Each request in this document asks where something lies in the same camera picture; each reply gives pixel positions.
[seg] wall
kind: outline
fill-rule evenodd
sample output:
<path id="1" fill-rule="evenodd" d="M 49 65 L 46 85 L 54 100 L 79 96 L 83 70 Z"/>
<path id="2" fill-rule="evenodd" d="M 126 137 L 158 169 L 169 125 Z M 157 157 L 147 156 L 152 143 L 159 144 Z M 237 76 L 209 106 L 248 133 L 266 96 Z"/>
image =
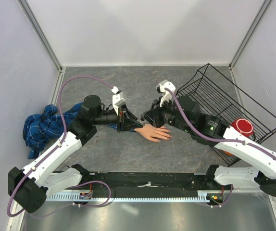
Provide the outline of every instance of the wall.
<path id="1" fill-rule="evenodd" d="M 0 0 L 0 231 L 8 222 L 7 174 L 29 162 L 24 121 L 50 102 L 57 75 L 18 2 Z"/>
<path id="2" fill-rule="evenodd" d="M 28 0 L 66 66 L 228 64 L 263 0 Z"/>
<path id="3" fill-rule="evenodd" d="M 245 91 L 276 115 L 276 0 L 234 67 L 234 74 Z M 271 123 L 257 108 L 248 102 L 245 104 L 265 123 Z M 276 134 L 264 145 L 276 151 Z"/>

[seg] human hand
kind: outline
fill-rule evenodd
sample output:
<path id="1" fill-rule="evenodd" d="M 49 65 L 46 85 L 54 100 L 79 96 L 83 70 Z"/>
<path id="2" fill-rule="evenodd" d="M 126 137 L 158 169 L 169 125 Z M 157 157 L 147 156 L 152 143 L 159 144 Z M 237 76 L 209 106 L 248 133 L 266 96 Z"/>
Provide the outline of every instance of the human hand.
<path id="1" fill-rule="evenodd" d="M 151 124 L 146 124 L 143 128 L 136 128 L 134 131 L 139 132 L 144 138 L 153 142 L 159 142 L 159 139 L 168 140 L 171 137 L 167 134 L 170 131 L 165 127 L 155 128 Z"/>

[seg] black wire dish rack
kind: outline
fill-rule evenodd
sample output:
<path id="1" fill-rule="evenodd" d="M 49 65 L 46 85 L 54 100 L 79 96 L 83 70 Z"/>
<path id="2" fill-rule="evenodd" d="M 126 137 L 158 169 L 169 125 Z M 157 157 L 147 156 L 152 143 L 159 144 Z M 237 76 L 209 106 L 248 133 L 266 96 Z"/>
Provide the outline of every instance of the black wire dish rack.
<path id="1" fill-rule="evenodd" d="M 228 78 L 211 64 L 199 68 L 194 77 L 177 90 L 176 96 L 190 96 L 200 104 L 203 113 L 218 116 L 230 124 L 239 118 L 249 120 L 254 128 L 250 139 L 259 144 L 276 133 L 276 116 L 233 83 L 232 78 Z M 246 102 L 246 105 L 254 107 L 263 118 L 257 119 L 239 102 Z M 228 166 L 239 161 L 236 156 L 213 149 Z"/>

